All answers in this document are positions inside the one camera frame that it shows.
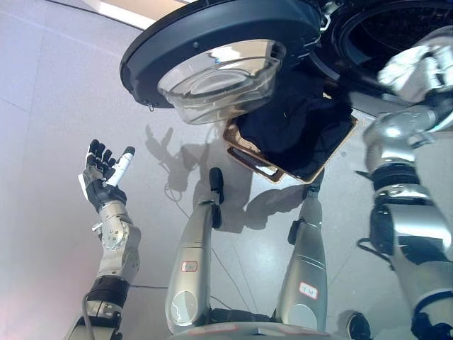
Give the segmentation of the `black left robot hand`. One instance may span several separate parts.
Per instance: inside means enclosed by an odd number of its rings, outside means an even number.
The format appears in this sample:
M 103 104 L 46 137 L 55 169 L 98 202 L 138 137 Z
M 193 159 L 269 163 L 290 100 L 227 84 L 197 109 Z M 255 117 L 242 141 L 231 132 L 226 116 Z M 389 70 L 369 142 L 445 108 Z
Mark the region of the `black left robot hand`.
M 84 198 L 92 204 L 96 212 L 111 202 L 126 205 L 127 196 L 118 184 L 125 175 L 135 148 L 126 147 L 118 159 L 113 152 L 97 139 L 91 141 L 85 157 L 85 168 L 77 176 Z

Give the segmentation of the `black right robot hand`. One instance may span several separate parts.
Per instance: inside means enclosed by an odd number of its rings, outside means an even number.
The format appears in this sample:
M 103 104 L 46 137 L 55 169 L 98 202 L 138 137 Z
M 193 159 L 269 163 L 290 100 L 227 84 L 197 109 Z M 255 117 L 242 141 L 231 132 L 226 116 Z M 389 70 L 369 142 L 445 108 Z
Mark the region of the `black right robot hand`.
M 433 38 L 429 47 L 429 89 L 425 100 L 434 103 L 452 97 L 452 36 Z

